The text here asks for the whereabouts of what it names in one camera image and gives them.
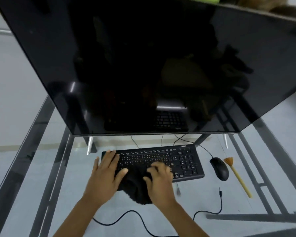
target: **computer mouse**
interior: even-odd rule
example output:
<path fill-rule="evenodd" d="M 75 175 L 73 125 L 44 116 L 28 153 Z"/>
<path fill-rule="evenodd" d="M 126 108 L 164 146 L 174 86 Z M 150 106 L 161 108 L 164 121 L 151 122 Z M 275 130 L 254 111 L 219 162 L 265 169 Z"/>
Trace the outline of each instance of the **computer mouse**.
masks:
<path fill-rule="evenodd" d="M 218 179 L 220 179 L 222 181 L 226 181 L 229 177 L 229 170 L 228 170 L 226 164 L 218 157 L 212 158 L 210 160 L 210 163 L 213 166 Z"/>

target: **monitor screen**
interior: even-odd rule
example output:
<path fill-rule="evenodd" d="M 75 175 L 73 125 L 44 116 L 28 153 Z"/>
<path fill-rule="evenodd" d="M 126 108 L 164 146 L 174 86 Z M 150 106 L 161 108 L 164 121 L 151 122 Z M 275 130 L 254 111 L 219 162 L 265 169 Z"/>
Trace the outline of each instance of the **monitor screen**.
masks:
<path fill-rule="evenodd" d="M 191 0 L 0 11 L 74 135 L 236 133 L 296 91 L 296 21 Z"/>

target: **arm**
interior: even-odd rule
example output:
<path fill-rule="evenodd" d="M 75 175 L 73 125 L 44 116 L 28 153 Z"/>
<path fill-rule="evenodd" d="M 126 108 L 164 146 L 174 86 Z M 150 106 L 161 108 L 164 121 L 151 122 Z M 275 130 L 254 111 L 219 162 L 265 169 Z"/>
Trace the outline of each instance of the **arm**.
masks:
<path fill-rule="evenodd" d="M 100 165 L 99 157 L 95 159 L 92 174 L 82 198 L 56 231 L 54 237 L 83 236 L 96 211 L 112 198 L 128 171 L 122 169 L 114 178 L 120 158 L 118 154 L 114 156 L 115 151 L 107 151 Z"/>
<path fill-rule="evenodd" d="M 154 205 L 165 215 L 180 237 L 209 237 L 176 202 L 170 167 L 155 162 L 148 168 L 152 181 L 144 177 L 148 194 Z"/>

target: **brush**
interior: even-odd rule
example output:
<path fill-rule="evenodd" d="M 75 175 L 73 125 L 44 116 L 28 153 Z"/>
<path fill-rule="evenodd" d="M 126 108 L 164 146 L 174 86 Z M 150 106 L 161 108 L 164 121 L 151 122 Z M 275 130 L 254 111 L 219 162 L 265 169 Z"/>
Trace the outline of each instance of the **brush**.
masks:
<path fill-rule="evenodd" d="M 240 184 L 242 185 L 243 189 L 245 190 L 245 192 L 247 193 L 249 198 L 252 198 L 252 194 L 250 193 L 250 191 L 248 190 L 248 188 L 246 187 L 245 183 L 243 182 L 243 180 L 241 179 L 241 177 L 239 176 L 238 172 L 236 171 L 236 169 L 232 166 L 234 163 L 234 159 L 232 157 L 228 157 L 226 159 L 224 159 L 224 161 L 227 163 L 227 165 L 230 166 L 230 168 L 232 169 L 232 171 L 234 172 L 234 175 L 237 177 L 238 181 L 240 182 Z"/>

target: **hand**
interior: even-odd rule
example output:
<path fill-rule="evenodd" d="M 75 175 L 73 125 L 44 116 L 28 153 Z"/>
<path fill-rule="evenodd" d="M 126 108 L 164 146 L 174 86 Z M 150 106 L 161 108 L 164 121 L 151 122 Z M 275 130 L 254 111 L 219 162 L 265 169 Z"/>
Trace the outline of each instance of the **hand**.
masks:
<path fill-rule="evenodd" d="M 128 169 L 124 168 L 119 171 L 114 178 L 117 163 L 120 158 L 118 154 L 115 156 L 115 153 L 116 151 L 108 150 L 103 156 L 100 165 L 99 157 L 94 161 L 92 174 L 83 196 L 88 199 L 95 208 L 99 208 L 113 197 L 120 182 L 128 172 Z"/>
<path fill-rule="evenodd" d="M 160 210 L 176 204 L 170 167 L 161 162 L 154 162 L 147 172 L 151 174 L 152 181 L 148 177 L 144 177 L 144 181 L 146 181 L 152 203 Z"/>

